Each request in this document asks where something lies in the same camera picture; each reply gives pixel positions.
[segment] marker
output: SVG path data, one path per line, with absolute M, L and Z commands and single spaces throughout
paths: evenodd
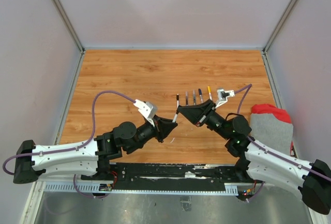
M 188 93 L 185 92 L 186 106 L 188 106 Z
M 178 106 L 179 106 L 179 94 L 177 94 L 176 100 L 177 100 L 177 108 L 178 108 Z
M 197 105 L 197 102 L 195 100 L 195 90 L 193 90 L 193 105 Z
M 212 91 L 210 90 L 210 86 L 207 87 L 208 88 L 208 93 L 209 93 L 209 99 L 213 100 L 212 98 Z
M 200 102 L 203 103 L 202 91 L 201 91 L 201 89 L 198 89 L 198 91 L 199 91 L 199 96 L 200 96 Z

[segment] gray floor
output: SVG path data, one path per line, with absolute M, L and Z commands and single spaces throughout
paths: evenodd
M 37 224 L 312 224 L 304 204 L 276 187 L 264 187 L 249 204 L 227 196 L 192 196 L 189 201 L 181 196 L 111 194 L 100 200 L 57 192 L 44 193 L 43 199 L 47 205 L 40 206 Z M 47 207 L 51 212 L 68 212 L 54 215 Z

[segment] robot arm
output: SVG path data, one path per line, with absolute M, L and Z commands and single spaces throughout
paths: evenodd
M 302 199 L 311 209 L 328 214 L 331 208 L 331 182 L 325 179 L 331 177 L 328 165 L 320 160 L 311 163 L 293 158 L 267 147 L 249 136 L 251 128 L 242 115 L 231 113 L 223 118 L 216 113 L 216 108 L 232 96 L 233 91 L 219 89 L 216 103 L 208 100 L 196 106 L 179 106 L 177 112 L 197 127 L 206 124 L 208 129 L 227 140 L 227 150 L 239 158 L 235 167 L 240 178 L 283 188 Z
M 24 141 L 17 154 L 35 155 L 16 158 L 13 182 L 25 184 L 73 174 L 102 177 L 110 170 L 109 160 L 122 157 L 122 149 L 127 154 L 133 153 L 152 138 L 162 143 L 178 125 L 155 115 L 157 108 L 150 102 L 136 100 L 134 105 L 145 118 L 145 123 L 138 128 L 131 122 L 124 122 L 91 142 L 45 146 L 35 145 L 33 140 Z M 69 151 L 50 153 L 58 150 Z

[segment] wooden surface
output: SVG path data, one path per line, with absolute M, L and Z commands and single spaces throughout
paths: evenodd
M 185 104 L 193 104 L 192 90 L 200 102 L 198 88 L 204 100 L 207 86 L 216 89 L 239 89 L 248 83 L 253 87 L 247 95 L 241 113 L 249 118 L 254 104 L 274 103 L 272 92 L 259 51 L 193 51 L 193 50 L 89 50 L 86 52 L 63 130 L 61 144 L 86 140 L 92 131 L 91 105 L 95 95 L 115 90 L 133 99 L 150 101 L 158 106 L 157 115 L 173 118 L 176 94 Z M 217 112 L 226 116 L 236 112 L 243 93 L 229 98 Z M 128 100 L 113 94 L 99 97 L 96 104 L 96 135 L 111 131 L 120 123 L 130 121 L 137 127 L 143 117 Z M 143 149 L 126 155 L 121 162 L 219 163 L 237 161 L 224 147 L 225 140 L 205 126 L 195 127 L 183 116 L 164 143 L 156 139 Z

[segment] gray cloth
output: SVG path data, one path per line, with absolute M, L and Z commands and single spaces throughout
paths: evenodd
M 286 155 L 290 154 L 293 136 L 293 125 L 282 122 L 273 114 L 251 114 L 251 135 L 269 146 Z

